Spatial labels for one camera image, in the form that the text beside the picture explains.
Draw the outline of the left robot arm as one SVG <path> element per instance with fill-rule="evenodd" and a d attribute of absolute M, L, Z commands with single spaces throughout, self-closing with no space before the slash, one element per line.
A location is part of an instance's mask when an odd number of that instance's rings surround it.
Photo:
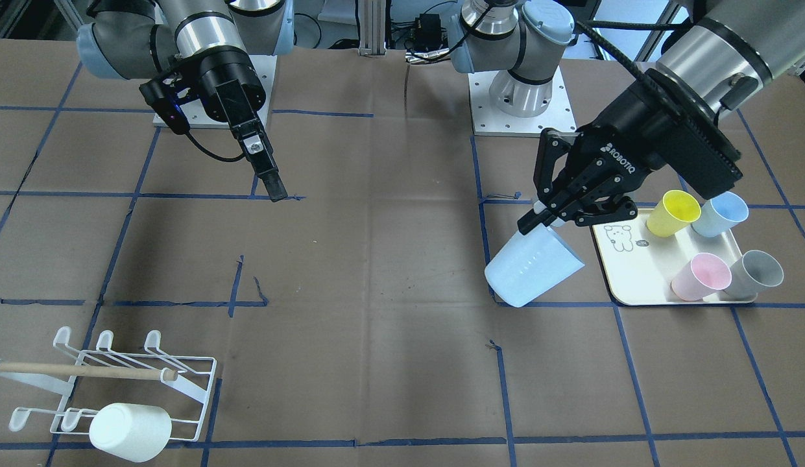
<path fill-rule="evenodd" d="M 719 122 L 805 61 L 805 1 L 677 1 L 688 15 L 657 23 L 575 21 L 556 1 L 461 1 L 444 53 L 461 73 L 493 71 L 491 98 L 509 115 L 543 112 L 563 51 L 583 34 L 633 83 L 574 131 L 544 129 L 536 157 L 540 206 L 518 231 L 637 216 L 631 192 L 669 166 L 711 199 L 742 178 Z"/>

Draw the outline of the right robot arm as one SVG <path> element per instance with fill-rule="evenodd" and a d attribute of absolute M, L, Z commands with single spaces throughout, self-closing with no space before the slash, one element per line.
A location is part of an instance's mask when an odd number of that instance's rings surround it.
<path fill-rule="evenodd" d="M 176 135 L 192 136 L 185 104 L 198 101 L 207 118 L 228 125 L 239 156 L 209 153 L 218 162 L 247 160 L 269 198 L 287 190 L 259 111 L 267 92 L 252 56 L 289 53 L 294 45 L 290 1 L 91 1 L 91 23 L 76 44 L 96 77 L 141 80 L 145 104 Z"/>

